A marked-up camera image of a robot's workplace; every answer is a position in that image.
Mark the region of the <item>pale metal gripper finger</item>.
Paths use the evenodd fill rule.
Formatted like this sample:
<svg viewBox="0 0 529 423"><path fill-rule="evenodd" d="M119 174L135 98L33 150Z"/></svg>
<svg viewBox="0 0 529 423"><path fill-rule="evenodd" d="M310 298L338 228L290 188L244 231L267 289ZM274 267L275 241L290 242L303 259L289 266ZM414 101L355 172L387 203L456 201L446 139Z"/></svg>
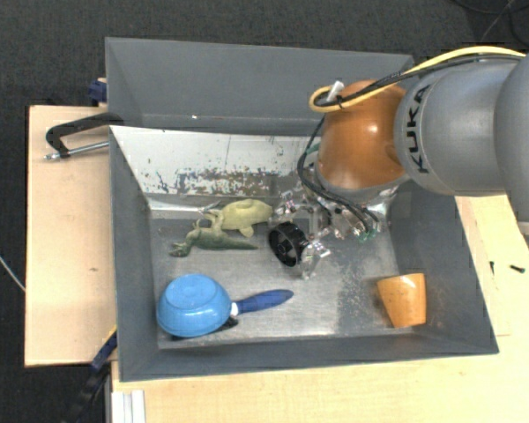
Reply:
<svg viewBox="0 0 529 423"><path fill-rule="evenodd" d="M324 245L321 239L313 239L303 248L299 270L301 278L304 280L310 279L315 274L315 269L318 264L330 256L332 252Z"/></svg>
<svg viewBox="0 0 529 423"><path fill-rule="evenodd" d="M293 222L302 215L303 191L290 189L280 195L279 204L274 209L276 223Z"/></svg>

